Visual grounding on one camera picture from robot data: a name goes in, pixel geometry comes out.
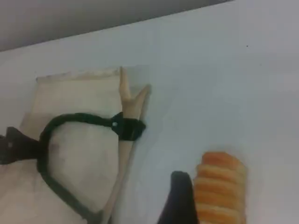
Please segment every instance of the black clip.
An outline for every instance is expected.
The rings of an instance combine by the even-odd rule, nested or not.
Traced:
[[[5,137],[0,136],[0,165],[37,159],[42,153],[39,141],[27,137],[14,127],[7,128]]]
[[[135,141],[143,133],[146,125],[137,119],[124,118],[122,112],[111,118],[111,129],[118,134],[120,140]]]

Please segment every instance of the beige cloth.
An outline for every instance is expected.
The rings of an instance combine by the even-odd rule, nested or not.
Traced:
[[[45,125],[62,113],[114,116],[121,111],[119,73],[106,70],[38,79],[34,105],[21,130],[38,139]],[[103,209],[119,171],[118,136],[102,126],[61,126],[50,142],[50,171],[90,210]],[[85,223],[45,184],[35,161],[0,167],[0,179],[1,223]]]

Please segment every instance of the bread roll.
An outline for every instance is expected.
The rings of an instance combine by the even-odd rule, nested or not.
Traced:
[[[194,200],[200,224],[245,224],[247,170],[225,152],[207,152],[197,166]]]
[[[240,212],[218,206],[196,204],[196,211],[200,220],[216,224],[241,224]]]
[[[237,184],[203,177],[195,178],[194,188],[199,192],[213,192],[220,195],[227,195],[233,198],[238,198],[240,200],[243,200],[245,193],[244,188]]]
[[[228,168],[242,175],[247,173],[245,166],[237,158],[225,152],[207,152],[202,156],[201,164]]]
[[[245,176],[227,168],[200,164],[197,166],[197,175],[200,177],[213,178],[235,184],[244,184]]]
[[[196,190],[194,192],[194,199],[197,203],[215,205],[237,211],[244,211],[244,202],[231,196]]]

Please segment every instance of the black object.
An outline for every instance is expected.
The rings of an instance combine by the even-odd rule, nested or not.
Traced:
[[[187,173],[171,174],[171,190],[157,224],[198,224],[192,181]]]
[[[126,119],[122,112],[111,119],[87,114],[74,113],[63,114],[53,118],[44,128],[39,141],[33,140],[13,127],[7,129],[6,137],[0,136],[0,165],[6,165],[15,161],[37,159],[37,170],[47,185],[88,224],[100,223],[102,211],[91,212],[73,196],[65,187],[51,177],[49,163],[49,142],[56,128],[66,122],[81,122],[93,125],[110,127],[118,136],[119,140],[135,141],[145,129],[145,124],[136,119]]]
[[[8,127],[6,137],[0,136],[0,165],[36,159],[41,156],[41,144],[22,134],[14,127]]]

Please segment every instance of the white surface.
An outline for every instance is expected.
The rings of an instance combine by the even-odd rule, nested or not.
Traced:
[[[131,67],[152,95],[116,223],[155,223],[171,172],[194,174],[224,144],[249,166],[248,223],[297,223],[298,7],[240,0],[0,53],[1,132],[19,125],[37,75]]]

